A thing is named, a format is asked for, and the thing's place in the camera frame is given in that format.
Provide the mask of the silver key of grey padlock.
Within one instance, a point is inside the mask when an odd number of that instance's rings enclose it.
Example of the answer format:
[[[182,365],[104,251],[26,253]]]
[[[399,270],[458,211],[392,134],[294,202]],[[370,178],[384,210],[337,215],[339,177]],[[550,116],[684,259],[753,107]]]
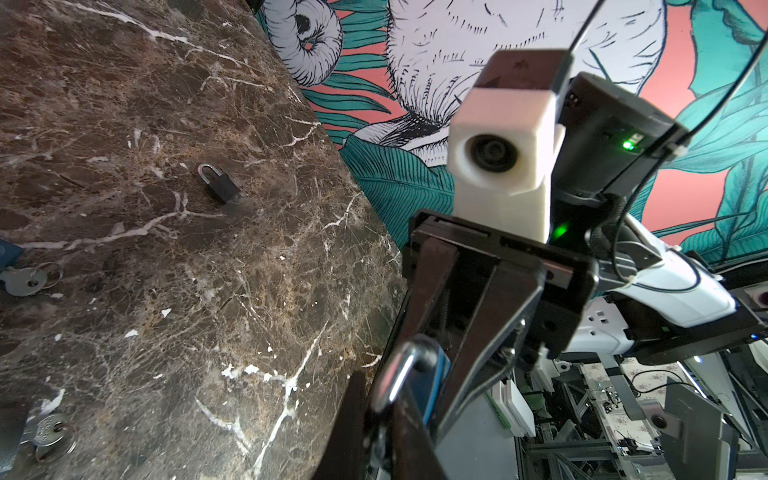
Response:
[[[28,424],[20,444],[30,444],[34,459],[40,464],[51,464],[71,454],[78,445],[77,427],[67,415],[51,413]]]

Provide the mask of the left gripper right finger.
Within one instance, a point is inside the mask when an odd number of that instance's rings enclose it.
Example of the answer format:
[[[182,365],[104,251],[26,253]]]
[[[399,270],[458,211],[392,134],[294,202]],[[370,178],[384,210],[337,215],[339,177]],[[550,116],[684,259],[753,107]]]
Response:
[[[391,447],[393,479],[446,479],[415,398],[405,387],[392,410]]]

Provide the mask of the small black padlock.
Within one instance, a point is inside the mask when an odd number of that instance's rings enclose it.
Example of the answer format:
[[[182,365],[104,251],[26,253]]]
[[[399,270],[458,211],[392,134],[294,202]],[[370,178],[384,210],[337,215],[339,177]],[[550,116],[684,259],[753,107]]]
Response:
[[[214,165],[200,164],[197,174],[212,197],[223,204],[234,200],[240,194],[239,187],[229,175]]]

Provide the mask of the dark grey padlock centre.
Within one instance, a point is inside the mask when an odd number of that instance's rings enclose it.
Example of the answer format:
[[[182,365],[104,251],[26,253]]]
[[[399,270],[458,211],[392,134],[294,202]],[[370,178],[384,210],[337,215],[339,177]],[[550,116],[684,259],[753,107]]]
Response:
[[[26,405],[4,406],[1,408],[0,464],[2,475],[13,468],[21,446],[28,412],[29,408]]]

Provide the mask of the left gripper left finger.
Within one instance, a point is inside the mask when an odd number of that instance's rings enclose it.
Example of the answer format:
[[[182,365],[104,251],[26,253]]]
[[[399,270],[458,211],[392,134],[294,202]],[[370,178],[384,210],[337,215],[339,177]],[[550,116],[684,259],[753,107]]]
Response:
[[[345,390],[314,480],[358,480],[365,471],[365,417],[367,410],[365,375],[354,372]]]

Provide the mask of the silver key of far padlock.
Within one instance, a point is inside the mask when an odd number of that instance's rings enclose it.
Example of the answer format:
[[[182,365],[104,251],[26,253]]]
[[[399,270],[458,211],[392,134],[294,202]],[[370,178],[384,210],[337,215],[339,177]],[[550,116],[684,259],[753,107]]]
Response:
[[[1,272],[1,286],[11,296],[28,297],[54,287],[63,275],[63,267],[53,262],[36,267],[6,268]]]

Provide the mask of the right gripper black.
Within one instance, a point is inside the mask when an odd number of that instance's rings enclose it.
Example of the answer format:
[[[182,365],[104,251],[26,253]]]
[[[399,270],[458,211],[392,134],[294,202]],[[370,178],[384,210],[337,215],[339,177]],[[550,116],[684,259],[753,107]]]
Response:
[[[395,345],[431,334],[452,361],[430,420],[436,441],[482,369],[531,370],[541,348],[563,352],[599,283],[590,256],[428,210],[410,221],[403,275],[410,299]]]

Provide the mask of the blue padlock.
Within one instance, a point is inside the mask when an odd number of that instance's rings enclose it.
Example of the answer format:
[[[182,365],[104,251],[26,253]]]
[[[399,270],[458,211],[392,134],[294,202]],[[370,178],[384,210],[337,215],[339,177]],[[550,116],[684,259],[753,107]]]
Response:
[[[5,240],[0,240],[0,270],[15,265],[23,255],[24,249]]]
[[[409,391],[427,425],[450,367],[450,360],[434,338],[416,334],[395,348],[376,376],[368,411],[380,416]]]

